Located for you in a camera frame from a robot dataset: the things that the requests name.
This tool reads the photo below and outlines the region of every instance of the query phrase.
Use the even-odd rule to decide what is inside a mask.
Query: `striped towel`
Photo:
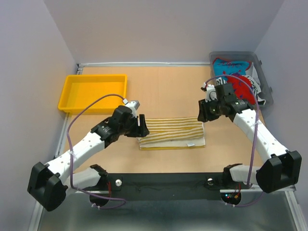
[[[145,119],[150,134],[139,138],[141,150],[183,149],[205,146],[203,123],[196,117]]]

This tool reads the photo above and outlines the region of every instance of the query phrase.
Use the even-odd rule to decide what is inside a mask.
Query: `metal floor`
[[[260,192],[245,192],[248,203]],[[220,201],[135,201],[114,210],[90,206],[75,193],[52,212],[42,213],[40,231],[295,231],[285,192],[266,194],[255,205],[225,206]]]

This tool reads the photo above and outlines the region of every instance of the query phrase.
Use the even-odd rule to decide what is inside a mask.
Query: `yellow tray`
[[[127,75],[70,75],[66,77],[58,108],[67,113],[79,113],[106,94],[126,97]],[[111,114],[122,100],[110,96],[97,102],[85,113]]]

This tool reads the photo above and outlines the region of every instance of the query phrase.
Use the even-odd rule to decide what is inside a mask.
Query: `wooden table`
[[[127,74],[127,99],[139,100],[146,118],[197,117],[210,67],[85,67],[83,74]],[[73,144],[107,116],[82,115],[70,131]],[[141,151],[135,138],[122,136],[77,171],[98,164],[110,173],[221,172],[229,164],[249,164],[252,144],[228,118],[205,123],[205,141],[205,148]],[[254,166],[261,165],[256,152]]]

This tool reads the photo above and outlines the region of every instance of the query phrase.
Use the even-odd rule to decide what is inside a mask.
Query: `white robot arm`
[[[253,142],[256,112],[246,100],[234,94],[232,84],[218,86],[203,84],[206,98],[199,101],[198,120],[212,121],[221,115],[229,117]],[[250,182],[259,185],[267,193],[296,184],[298,181],[301,156],[297,151],[290,152],[279,143],[260,120],[257,121],[256,150],[264,163],[253,167]],[[225,181],[247,182],[249,166],[235,164],[224,169]]]
[[[127,137],[145,137],[149,130],[144,115],[137,117],[138,101],[131,101],[125,106],[118,106],[113,115],[95,127],[73,147],[73,153],[67,151],[46,164],[38,162],[32,168],[28,192],[47,211],[57,208],[67,195],[75,192],[70,186],[70,173],[76,170],[91,156],[118,140],[120,135]],[[73,155],[73,168],[70,158]],[[102,168],[90,167],[74,174],[74,185],[84,189],[94,186],[102,176]]]

